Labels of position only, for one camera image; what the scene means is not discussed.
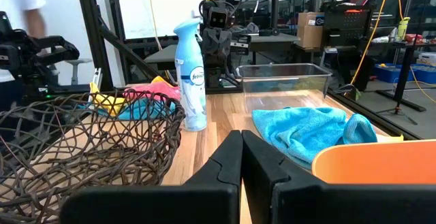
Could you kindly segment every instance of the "blue bin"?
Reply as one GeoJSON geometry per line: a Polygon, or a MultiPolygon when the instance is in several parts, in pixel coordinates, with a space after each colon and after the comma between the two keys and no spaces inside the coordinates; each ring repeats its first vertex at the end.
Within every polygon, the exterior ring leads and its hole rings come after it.
{"type": "Polygon", "coordinates": [[[417,64],[414,66],[417,81],[436,84],[436,67],[424,64],[417,64]]]}
{"type": "MultiPolygon", "coordinates": [[[[385,65],[385,67],[382,67],[380,64],[376,64],[374,68],[374,75],[377,76],[378,80],[381,80],[383,82],[397,83],[399,80],[402,65],[394,65],[389,63],[385,65]]],[[[411,74],[411,71],[409,71],[407,81],[412,81],[413,79],[414,77],[411,74]]]]}

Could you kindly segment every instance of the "white shirt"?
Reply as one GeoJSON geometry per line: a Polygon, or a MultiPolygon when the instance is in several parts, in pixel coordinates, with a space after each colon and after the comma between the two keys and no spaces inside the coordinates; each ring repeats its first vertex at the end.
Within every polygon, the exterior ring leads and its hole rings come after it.
{"type": "MultiPolygon", "coordinates": [[[[27,30],[24,11],[40,9],[45,3],[44,0],[0,0],[0,11],[6,12],[13,29],[27,30]]],[[[13,79],[8,70],[0,69],[0,82],[13,79]]]]}

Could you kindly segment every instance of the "yellow cloth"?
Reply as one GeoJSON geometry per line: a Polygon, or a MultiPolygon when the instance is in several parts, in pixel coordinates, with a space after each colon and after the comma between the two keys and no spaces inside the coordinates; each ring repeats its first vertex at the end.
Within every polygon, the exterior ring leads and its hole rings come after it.
{"type": "Polygon", "coordinates": [[[165,82],[169,87],[173,88],[173,86],[171,84],[169,84],[168,82],[166,82],[161,76],[158,76],[156,78],[153,79],[153,81],[151,81],[151,83],[154,82],[165,82]]]}
{"type": "Polygon", "coordinates": [[[404,142],[404,136],[390,137],[384,135],[376,135],[378,142],[404,142]]]}
{"type": "MultiPolygon", "coordinates": [[[[100,93],[100,90],[94,82],[91,82],[89,86],[91,87],[91,93],[100,93]]],[[[93,103],[104,108],[111,116],[116,116],[120,112],[125,101],[124,98],[115,98],[103,94],[97,94],[93,96],[93,98],[93,103]]]]}

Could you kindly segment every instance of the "clear plastic bin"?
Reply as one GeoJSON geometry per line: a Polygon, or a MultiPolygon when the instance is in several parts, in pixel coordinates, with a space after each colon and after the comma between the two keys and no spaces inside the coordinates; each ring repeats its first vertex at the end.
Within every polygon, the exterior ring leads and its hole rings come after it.
{"type": "Polygon", "coordinates": [[[247,112],[324,105],[331,73],[310,63],[243,65],[241,77],[247,112]]]}

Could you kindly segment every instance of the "woven basket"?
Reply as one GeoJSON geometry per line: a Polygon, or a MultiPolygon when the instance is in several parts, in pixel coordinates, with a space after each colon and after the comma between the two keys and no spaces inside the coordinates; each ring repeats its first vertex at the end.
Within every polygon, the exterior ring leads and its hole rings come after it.
{"type": "Polygon", "coordinates": [[[1,112],[0,223],[58,223],[63,202],[88,186],[159,185],[184,117],[177,100],[133,90],[1,112]],[[129,99],[104,105],[106,95],[129,99]]]}

